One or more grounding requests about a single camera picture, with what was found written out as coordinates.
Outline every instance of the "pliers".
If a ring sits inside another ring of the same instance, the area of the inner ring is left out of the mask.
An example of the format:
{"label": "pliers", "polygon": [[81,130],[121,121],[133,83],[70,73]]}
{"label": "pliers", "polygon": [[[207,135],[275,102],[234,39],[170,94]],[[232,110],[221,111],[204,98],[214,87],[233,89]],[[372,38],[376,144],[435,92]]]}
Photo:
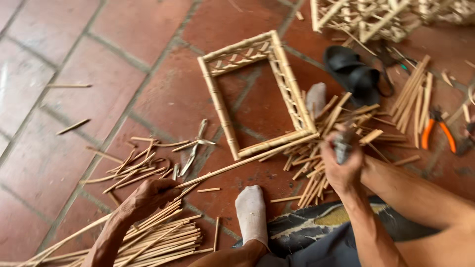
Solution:
{"label": "pliers", "polygon": [[448,143],[450,145],[450,150],[453,153],[456,153],[457,148],[455,146],[455,140],[452,137],[452,134],[450,133],[449,129],[447,128],[447,125],[444,123],[444,120],[442,119],[442,112],[440,111],[440,108],[432,108],[430,110],[429,125],[427,126],[427,128],[425,128],[424,133],[422,134],[422,148],[425,150],[429,150],[428,140],[432,128],[434,127],[434,124],[436,122],[438,122],[442,130],[444,130],[444,133],[447,136]]}

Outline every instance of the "finger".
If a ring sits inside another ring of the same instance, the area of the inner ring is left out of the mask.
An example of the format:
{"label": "finger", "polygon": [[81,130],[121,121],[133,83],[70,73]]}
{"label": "finger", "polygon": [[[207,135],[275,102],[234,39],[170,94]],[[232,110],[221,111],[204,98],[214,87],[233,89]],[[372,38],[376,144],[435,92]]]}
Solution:
{"label": "finger", "polygon": [[180,182],[174,181],[172,179],[155,179],[152,181],[151,186],[155,188],[156,192],[161,192],[167,190],[168,188],[174,188],[180,184]]}

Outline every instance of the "red tile floor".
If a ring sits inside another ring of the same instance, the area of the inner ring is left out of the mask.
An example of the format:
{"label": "red tile floor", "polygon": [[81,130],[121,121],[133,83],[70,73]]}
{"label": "red tile floor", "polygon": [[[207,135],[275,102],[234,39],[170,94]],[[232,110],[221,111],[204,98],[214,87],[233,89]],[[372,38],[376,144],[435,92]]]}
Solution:
{"label": "red tile floor", "polygon": [[[208,118],[205,138],[217,145],[201,147],[185,179],[233,163],[196,61],[199,55],[277,29],[303,90],[324,82],[327,98],[342,92],[322,68],[322,52],[336,44],[331,41],[335,34],[311,31],[308,0],[233,2],[237,7],[223,0],[0,0],[0,261],[26,260],[114,209],[101,194],[109,183],[78,184],[103,177],[116,166],[94,157],[85,150],[87,145],[125,158],[129,148],[124,141],[131,136],[152,135],[164,142],[192,139],[200,121]],[[298,9],[305,21],[294,18]],[[475,82],[475,69],[464,63],[475,62],[474,30],[436,24],[419,28],[397,44],[414,59],[432,57],[432,103],[450,114],[467,99],[467,85]],[[444,68],[457,79],[455,88],[440,80]],[[397,96],[407,75],[390,72]],[[265,62],[219,77],[241,145],[292,130],[274,82]],[[47,83],[94,86],[48,89]],[[383,106],[389,107],[396,96],[383,99]],[[85,118],[92,120],[55,135]],[[460,117],[451,126],[454,136],[460,137],[463,127]],[[405,167],[475,200],[475,152],[456,158],[440,130],[433,140],[429,152],[383,145],[380,149],[393,160],[420,154],[422,160]],[[171,153],[166,148],[157,153],[174,162],[188,156],[188,151]],[[261,185],[266,201],[299,194],[303,182],[292,181],[294,170],[282,171],[284,163],[283,156],[250,163],[199,186],[223,190],[186,198],[186,214],[204,215],[198,220],[206,233],[204,247],[213,242],[216,216],[223,218],[220,248],[240,239],[234,199],[245,186]],[[117,195],[125,199],[136,186],[118,190]],[[268,207],[271,219],[295,204]],[[76,238],[57,253],[92,246],[100,230]],[[169,266],[186,266],[195,259]]]}

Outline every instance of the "white sock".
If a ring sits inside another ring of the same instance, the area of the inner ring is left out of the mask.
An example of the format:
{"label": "white sock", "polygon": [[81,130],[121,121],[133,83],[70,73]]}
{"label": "white sock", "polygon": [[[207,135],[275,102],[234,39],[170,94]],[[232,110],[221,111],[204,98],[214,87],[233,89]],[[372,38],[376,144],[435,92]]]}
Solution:
{"label": "white sock", "polygon": [[247,186],[237,196],[235,204],[243,245],[257,239],[267,247],[266,205],[261,188],[258,185]]}

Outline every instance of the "rattan frame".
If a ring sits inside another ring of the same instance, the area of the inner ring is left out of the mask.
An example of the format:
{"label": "rattan frame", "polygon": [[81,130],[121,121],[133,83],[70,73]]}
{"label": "rattan frame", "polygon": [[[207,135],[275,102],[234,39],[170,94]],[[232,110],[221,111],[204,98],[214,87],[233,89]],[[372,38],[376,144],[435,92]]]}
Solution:
{"label": "rattan frame", "polygon": [[[214,77],[263,59],[269,60],[295,131],[240,149],[223,97],[216,86]],[[313,119],[305,107],[294,73],[285,56],[280,38],[275,30],[259,34],[205,56],[198,57],[198,62],[234,160],[239,160],[263,150],[317,133]]]}

